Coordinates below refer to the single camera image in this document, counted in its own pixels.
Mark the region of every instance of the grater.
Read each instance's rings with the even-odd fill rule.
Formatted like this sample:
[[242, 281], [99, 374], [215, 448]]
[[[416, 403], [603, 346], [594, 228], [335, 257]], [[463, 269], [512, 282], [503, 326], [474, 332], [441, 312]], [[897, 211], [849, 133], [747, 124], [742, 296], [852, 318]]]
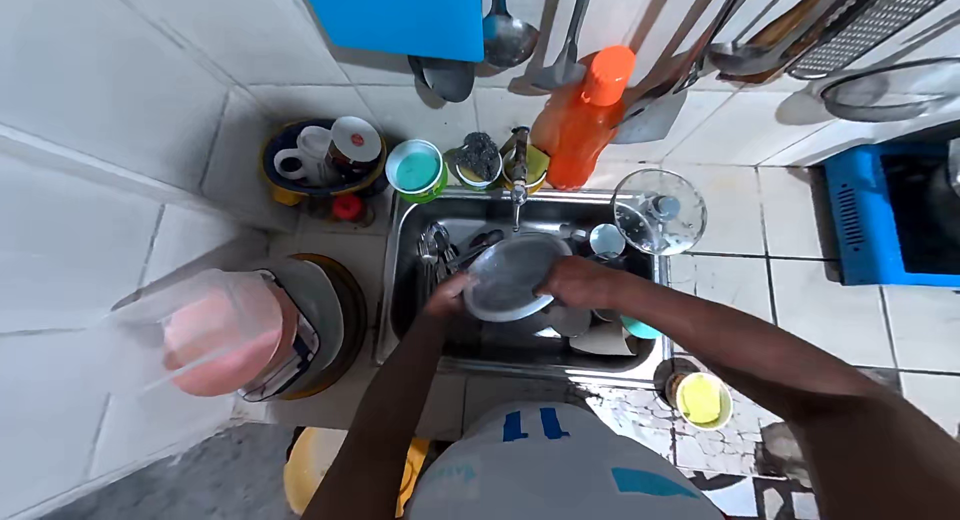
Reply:
[[808, 50], [787, 68], [800, 80], [822, 79], [859, 59], [944, 0], [872, 0], [835, 35]]

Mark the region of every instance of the orange bottle cap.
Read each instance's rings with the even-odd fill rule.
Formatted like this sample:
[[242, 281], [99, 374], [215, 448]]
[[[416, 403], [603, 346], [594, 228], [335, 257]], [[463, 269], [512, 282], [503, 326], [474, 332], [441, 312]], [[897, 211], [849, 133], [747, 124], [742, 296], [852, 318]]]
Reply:
[[628, 47], [615, 45], [597, 53], [583, 81], [583, 100], [594, 106], [612, 106], [623, 96], [634, 72], [637, 56]]

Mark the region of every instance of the red cap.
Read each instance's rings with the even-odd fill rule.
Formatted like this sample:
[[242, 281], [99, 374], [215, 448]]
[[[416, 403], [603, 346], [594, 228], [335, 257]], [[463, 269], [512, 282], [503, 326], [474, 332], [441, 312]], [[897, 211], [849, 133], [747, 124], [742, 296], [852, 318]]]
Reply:
[[338, 195], [333, 199], [333, 215], [346, 220], [355, 222], [363, 214], [363, 201], [354, 194]]
[[594, 106], [612, 106], [623, 96], [637, 56], [628, 47], [615, 45], [597, 53], [583, 80], [583, 100]]

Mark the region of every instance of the white mug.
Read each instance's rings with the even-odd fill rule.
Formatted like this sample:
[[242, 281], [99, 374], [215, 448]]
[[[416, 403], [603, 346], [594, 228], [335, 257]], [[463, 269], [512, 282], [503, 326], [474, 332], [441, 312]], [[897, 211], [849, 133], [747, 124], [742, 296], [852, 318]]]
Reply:
[[[273, 168], [284, 179], [306, 179], [310, 186], [332, 185], [339, 181], [340, 175], [327, 163], [330, 141], [330, 130], [307, 126], [296, 137], [295, 149], [283, 149], [273, 156]], [[287, 158], [295, 158], [297, 162], [284, 162]]]

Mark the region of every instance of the printed number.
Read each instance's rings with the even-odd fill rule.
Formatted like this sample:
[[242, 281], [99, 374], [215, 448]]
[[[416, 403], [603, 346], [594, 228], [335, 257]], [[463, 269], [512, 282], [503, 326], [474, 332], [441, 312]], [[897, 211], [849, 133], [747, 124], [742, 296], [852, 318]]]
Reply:
[[[560, 439], [565, 435], [570, 435], [569, 431], [560, 428], [560, 420], [557, 419], [557, 409], [553, 407], [540, 408], [540, 423], [543, 425], [543, 435], [547, 439]], [[521, 428], [521, 413], [514, 411], [507, 413], [507, 418], [503, 421], [503, 440], [516, 441], [529, 436]]]

